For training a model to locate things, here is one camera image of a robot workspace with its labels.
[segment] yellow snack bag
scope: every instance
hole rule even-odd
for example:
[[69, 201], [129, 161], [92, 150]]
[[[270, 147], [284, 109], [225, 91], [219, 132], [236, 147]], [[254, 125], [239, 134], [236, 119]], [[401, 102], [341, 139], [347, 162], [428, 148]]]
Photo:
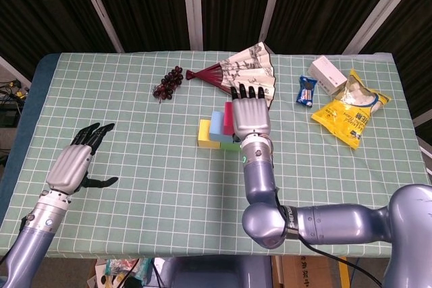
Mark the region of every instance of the yellow snack bag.
[[356, 149], [372, 114], [390, 100], [390, 97], [366, 88], [351, 69], [345, 88], [331, 103], [314, 113], [312, 119]]

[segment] black curtain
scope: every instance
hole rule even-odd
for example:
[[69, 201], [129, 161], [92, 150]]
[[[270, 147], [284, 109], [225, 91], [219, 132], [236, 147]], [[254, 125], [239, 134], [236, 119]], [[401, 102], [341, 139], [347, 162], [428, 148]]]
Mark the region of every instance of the black curtain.
[[412, 118], [432, 109], [432, 0], [401, 0], [362, 50], [374, 52], [393, 53]]
[[241, 51], [258, 42], [267, 0], [201, 0], [205, 51]]
[[126, 52], [189, 50], [184, 0], [102, 0]]
[[277, 0], [266, 43], [277, 54], [340, 54], [379, 0]]
[[114, 52], [90, 0], [0, 0], [0, 55], [28, 79], [49, 53]]

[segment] grid pattern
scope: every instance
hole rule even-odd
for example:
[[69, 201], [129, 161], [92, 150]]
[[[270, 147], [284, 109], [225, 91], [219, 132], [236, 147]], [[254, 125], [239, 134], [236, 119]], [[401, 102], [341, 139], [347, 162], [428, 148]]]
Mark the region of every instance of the grid pattern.
[[[49, 256], [135, 257], [194, 254], [309, 254], [300, 242], [265, 250], [244, 233], [247, 201], [239, 152], [198, 148], [198, 122], [222, 110], [228, 96], [194, 79], [161, 104], [152, 96], [175, 65], [198, 71], [232, 53], [162, 52], [61, 55], [0, 231], [4, 253], [19, 219], [46, 189], [62, 148], [87, 125], [115, 123], [89, 176], [119, 176], [111, 188], [81, 190]], [[331, 99], [317, 88], [312, 109], [295, 103], [298, 78], [315, 56], [272, 55], [276, 96], [271, 117], [275, 178], [282, 204], [386, 205], [407, 183], [427, 183], [425, 166], [393, 61], [332, 57], [348, 75], [393, 98], [370, 120], [352, 150], [311, 119]], [[345, 256], [389, 256], [386, 243], [327, 246]]]

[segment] dark red grapes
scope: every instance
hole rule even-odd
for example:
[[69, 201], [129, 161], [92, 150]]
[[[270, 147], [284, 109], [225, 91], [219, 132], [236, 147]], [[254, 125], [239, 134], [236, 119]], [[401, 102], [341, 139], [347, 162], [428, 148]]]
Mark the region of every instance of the dark red grapes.
[[171, 100], [173, 98], [174, 91], [180, 84], [182, 84], [182, 72], [183, 69], [176, 66], [163, 77], [160, 85], [153, 89], [153, 96], [158, 98], [159, 102], [165, 99]]

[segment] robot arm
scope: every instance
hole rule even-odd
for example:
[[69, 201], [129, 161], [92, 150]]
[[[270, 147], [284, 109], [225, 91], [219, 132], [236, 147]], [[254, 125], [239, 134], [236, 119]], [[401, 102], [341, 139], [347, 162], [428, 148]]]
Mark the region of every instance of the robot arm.
[[24, 227], [5, 257], [8, 278], [5, 288], [30, 288], [57, 232], [70, 203], [70, 196], [81, 187], [104, 188], [115, 183], [87, 178], [87, 168], [103, 137], [114, 128], [99, 124], [81, 129], [65, 148], [50, 170], [47, 183], [49, 191], [43, 191], [34, 209], [23, 219]]
[[232, 88], [234, 130], [242, 141], [244, 183], [250, 204], [242, 225], [260, 246], [274, 249], [286, 239], [311, 245], [392, 243], [383, 287], [432, 287], [432, 187], [407, 185], [389, 206], [371, 210], [357, 204], [296, 208], [282, 206], [273, 174], [270, 120], [263, 93]]

